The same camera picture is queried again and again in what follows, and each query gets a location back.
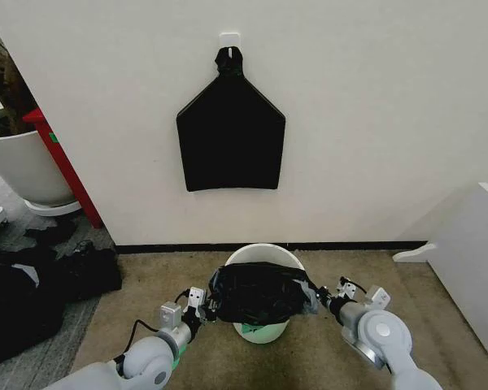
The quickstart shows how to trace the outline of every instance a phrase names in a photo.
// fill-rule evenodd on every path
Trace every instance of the potted plant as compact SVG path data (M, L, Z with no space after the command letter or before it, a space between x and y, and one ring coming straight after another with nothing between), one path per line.
M39 134L22 120L37 104L1 38L0 102L0 176L37 214L51 215L39 210L74 204L72 190Z

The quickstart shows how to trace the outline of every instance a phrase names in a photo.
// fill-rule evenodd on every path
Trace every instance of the black bag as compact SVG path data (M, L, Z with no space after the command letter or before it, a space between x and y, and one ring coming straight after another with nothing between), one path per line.
M0 362L53 336L61 327L64 302L54 286L39 285L17 263L54 260L50 249L0 251Z
M264 326L295 314L315 314L316 286L306 271L270 262L234 263L211 277L216 316L230 323Z
M112 249L95 249L90 240L82 241L70 256L63 256L53 267L65 301L81 301L121 289L117 254Z
M237 47L216 63L219 76L176 119L186 188L276 189L285 116L244 77Z

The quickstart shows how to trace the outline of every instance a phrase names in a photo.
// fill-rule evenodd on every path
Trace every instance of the black garbage bag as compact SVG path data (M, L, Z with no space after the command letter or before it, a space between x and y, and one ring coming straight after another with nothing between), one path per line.
M216 63L217 78L176 119L186 188L276 189L285 116L246 79L237 47Z
M44 283L40 268L29 265L50 262L55 255L37 248L0 251L0 362L60 329L64 301L53 284Z
M298 268L270 262L234 263L211 277L210 299L222 321L264 326L295 314L315 314L316 286Z

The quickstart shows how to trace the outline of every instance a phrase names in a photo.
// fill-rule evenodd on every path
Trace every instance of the white adhesive hook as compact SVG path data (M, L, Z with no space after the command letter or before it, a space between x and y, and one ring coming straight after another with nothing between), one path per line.
M241 49L241 34L238 32L223 32L219 35L219 47L236 46Z

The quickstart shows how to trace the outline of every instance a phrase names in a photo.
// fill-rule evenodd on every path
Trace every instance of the black fabric hanging on wall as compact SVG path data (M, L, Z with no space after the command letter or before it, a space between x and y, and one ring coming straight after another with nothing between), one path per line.
M237 47L215 61L217 78L176 119L186 188L276 189L285 116L244 77Z

